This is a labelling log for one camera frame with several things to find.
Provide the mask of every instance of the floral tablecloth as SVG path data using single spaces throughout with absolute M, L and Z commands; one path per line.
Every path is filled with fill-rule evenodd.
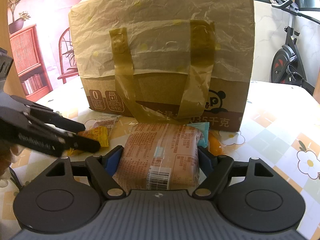
M 38 103 L 64 117 L 90 127 L 102 113 L 89 109 L 80 78 L 67 82 Z M 134 118 L 122 117 L 114 129 L 110 147 L 124 145 Z M 277 171 L 304 198 L 306 212 L 298 231 L 307 239 L 320 237 L 320 105 L 302 88 L 252 81 L 240 131 L 210 131 L 210 151 L 221 144 L 223 153 L 237 161 L 259 157 Z M 71 156 L 84 160 L 90 154 Z M 21 183 L 28 184 L 55 159 L 25 149 L 12 168 Z M 84 178 L 75 178 L 85 182 Z M 12 211 L 18 190 L 10 181 L 0 188 L 0 239 L 10 239 L 20 228 Z

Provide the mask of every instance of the exercise bike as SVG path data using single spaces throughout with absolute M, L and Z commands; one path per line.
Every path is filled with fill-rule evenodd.
M 303 87 L 311 95 L 315 88 L 307 82 L 298 47 L 297 38 L 300 33 L 294 29 L 295 16 L 301 16 L 317 24 L 320 21 L 302 14 L 293 0 L 272 0 L 271 6 L 290 13 L 289 24 L 284 28 L 287 33 L 285 44 L 275 54 L 271 67 L 271 82 Z

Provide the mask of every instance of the brown tape strap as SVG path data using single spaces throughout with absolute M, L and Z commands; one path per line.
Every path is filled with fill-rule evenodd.
M 177 119 L 162 115 L 136 103 L 133 62 L 127 29 L 109 31 L 115 63 L 116 91 L 138 122 L 186 124 L 190 117 L 201 116 L 208 96 L 214 54 L 214 26 L 203 20 L 190 20 L 191 66 Z
M 214 63 L 214 23 L 190 20 L 190 69 L 177 118 L 201 116 Z

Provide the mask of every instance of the bike handlebar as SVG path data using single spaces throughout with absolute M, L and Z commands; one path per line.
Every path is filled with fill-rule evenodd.
M 282 4 L 275 4 L 275 3 L 272 3 L 271 6 L 274 7 L 274 8 L 277 8 L 277 9 L 284 9 L 286 7 L 288 7 L 290 4 L 292 4 L 293 1 L 292 0 L 287 0 L 285 1 L 284 3 Z
M 309 16 L 309 15 L 305 15 L 305 14 L 300 14 L 300 16 L 301 17 L 304 17 L 304 18 L 306 18 L 306 19 L 308 19 L 308 20 L 310 20 L 310 21 L 313 21 L 313 22 L 315 22 L 315 23 L 317 23 L 317 24 L 320 24 L 320 21 L 318 21 L 317 19 L 314 19 L 313 17 L 311 17 L 311 16 Z

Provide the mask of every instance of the book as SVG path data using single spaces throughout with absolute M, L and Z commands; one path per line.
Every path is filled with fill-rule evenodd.
M 21 83 L 24 94 L 27 96 L 29 94 L 28 88 L 26 86 L 26 82 Z
M 44 78 L 44 74 L 40 73 L 39 77 L 40 77 L 40 82 L 43 84 L 43 87 L 44 87 L 46 84 L 46 79 Z
M 42 88 L 41 84 L 40 84 L 40 81 L 39 81 L 39 77 L 38 77 L 38 74 L 34 75 L 33 76 L 33 79 L 36 81 L 36 85 L 38 86 L 38 88 Z
M 32 88 L 31 88 L 31 84 L 30 84 L 30 80 L 27 79 L 26 82 L 27 82 L 27 85 L 28 85 L 27 87 L 29 88 L 29 92 L 30 92 L 29 95 L 30 95 L 30 94 L 33 93 L 33 90 L 32 90 Z
M 31 80 L 31 85 L 32 85 L 32 90 L 33 90 L 33 92 L 37 91 L 37 90 L 38 90 L 38 87 L 37 87 L 37 85 L 36 85 L 36 83 L 35 83 L 35 80 L 33 79 L 33 76 L 30 77 L 30 80 Z
M 30 90 L 32 90 L 32 92 L 34 92 L 34 87 L 33 87 L 33 85 L 32 85 L 31 78 L 28 78 L 28 81 L 29 81 L 28 85 L 30 85 L 30 86 L 29 86 Z

